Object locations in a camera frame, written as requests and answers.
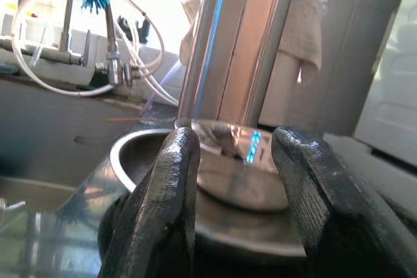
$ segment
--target steel sink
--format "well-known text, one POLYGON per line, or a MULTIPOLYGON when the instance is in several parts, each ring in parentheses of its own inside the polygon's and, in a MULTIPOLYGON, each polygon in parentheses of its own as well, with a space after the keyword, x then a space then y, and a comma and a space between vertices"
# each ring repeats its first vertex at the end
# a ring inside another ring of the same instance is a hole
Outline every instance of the steel sink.
POLYGON ((0 198, 55 211, 125 133, 137 110, 0 79, 0 198))

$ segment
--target metal bowl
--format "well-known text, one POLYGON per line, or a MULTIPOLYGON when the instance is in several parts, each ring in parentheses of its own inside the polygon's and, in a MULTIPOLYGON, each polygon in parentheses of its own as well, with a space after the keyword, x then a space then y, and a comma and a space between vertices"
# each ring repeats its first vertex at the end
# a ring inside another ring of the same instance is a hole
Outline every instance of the metal bowl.
MULTIPOLYGON (((177 121, 180 126, 184 121, 177 121)), ((201 161, 198 186, 217 199, 247 210, 288 207, 281 177, 272 161, 272 134, 213 120, 193 120, 201 161)))
MULTIPOLYGON (((170 129, 141 130, 120 138, 110 163, 132 192, 153 164, 170 129)), ((293 262, 306 254, 288 210, 258 213, 217 201, 197 189, 195 233, 198 244, 225 257, 256 262, 293 262)))

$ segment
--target white towel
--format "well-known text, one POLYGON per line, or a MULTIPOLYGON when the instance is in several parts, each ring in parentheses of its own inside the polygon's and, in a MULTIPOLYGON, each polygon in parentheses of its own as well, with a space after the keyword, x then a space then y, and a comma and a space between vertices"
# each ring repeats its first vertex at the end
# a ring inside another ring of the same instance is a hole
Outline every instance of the white towel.
POLYGON ((292 0, 279 51, 300 60, 301 82, 308 86, 321 69, 321 17, 315 0, 292 0))

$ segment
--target wall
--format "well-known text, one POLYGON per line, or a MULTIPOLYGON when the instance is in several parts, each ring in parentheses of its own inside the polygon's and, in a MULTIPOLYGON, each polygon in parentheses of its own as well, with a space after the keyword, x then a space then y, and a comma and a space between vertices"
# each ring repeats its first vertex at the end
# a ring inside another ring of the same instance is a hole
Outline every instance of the wall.
POLYGON ((351 135, 373 79, 392 12, 400 0, 329 0, 323 20, 323 68, 309 89, 297 87, 290 123, 351 135))

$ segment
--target stainless steel cylinder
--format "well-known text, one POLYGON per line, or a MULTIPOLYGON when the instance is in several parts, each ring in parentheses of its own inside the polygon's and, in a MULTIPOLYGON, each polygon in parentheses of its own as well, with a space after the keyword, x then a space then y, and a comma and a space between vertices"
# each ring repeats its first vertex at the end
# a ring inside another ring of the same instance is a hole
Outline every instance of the stainless steel cylinder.
POLYGON ((256 127, 291 0, 203 0, 179 118, 256 127))

